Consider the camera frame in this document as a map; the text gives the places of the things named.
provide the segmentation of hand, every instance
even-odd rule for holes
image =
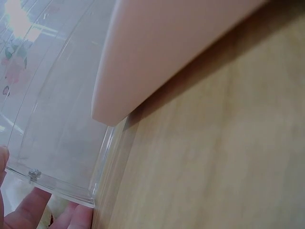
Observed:
[[[4,169],[9,156],[8,149],[0,146],[0,186],[6,175]],[[50,197],[50,193],[34,188],[14,212],[4,217],[3,199],[0,192],[0,229],[36,229]],[[90,229],[92,214],[91,208],[70,203],[50,226],[50,229]]]

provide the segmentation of wooden surface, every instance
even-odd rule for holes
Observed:
[[[93,228],[305,228],[304,1],[260,9],[120,128]]]

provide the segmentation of transparent plastic lid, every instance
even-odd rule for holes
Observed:
[[[7,169],[94,206],[113,128],[91,119],[114,0],[0,1],[0,144]]]

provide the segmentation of pink object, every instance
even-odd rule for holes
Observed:
[[[265,0],[118,0],[92,99],[114,126]]]

